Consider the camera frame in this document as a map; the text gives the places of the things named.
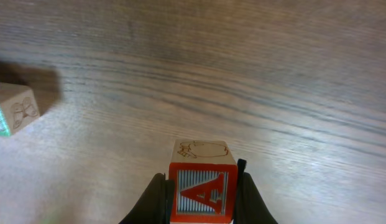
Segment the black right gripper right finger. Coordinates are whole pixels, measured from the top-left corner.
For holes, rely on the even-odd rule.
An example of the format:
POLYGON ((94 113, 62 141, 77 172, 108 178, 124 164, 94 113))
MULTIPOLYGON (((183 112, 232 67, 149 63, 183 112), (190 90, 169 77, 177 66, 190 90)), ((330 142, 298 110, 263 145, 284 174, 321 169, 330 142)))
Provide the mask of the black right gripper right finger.
POLYGON ((252 176, 245 171, 247 161, 238 159, 237 192, 233 224, 278 224, 269 212, 252 176))

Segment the red A wooden block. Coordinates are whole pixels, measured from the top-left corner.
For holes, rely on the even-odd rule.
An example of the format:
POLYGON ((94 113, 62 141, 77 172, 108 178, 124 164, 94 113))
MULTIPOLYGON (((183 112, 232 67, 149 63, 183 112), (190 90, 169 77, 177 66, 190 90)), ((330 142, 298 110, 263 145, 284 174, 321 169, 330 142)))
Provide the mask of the red A wooden block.
POLYGON ((224 141, 178 139, 169 165, 173 223, 231 223, 237 162, 224 141))

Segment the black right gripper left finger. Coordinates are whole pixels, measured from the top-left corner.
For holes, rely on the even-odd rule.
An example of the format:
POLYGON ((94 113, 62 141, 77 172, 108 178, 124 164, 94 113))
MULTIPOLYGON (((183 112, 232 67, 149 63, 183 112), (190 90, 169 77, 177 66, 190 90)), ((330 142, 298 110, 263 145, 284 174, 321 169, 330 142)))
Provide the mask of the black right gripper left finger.
POLYGON ((175 182, 157 173, 119 224, 170 224, 175 182))

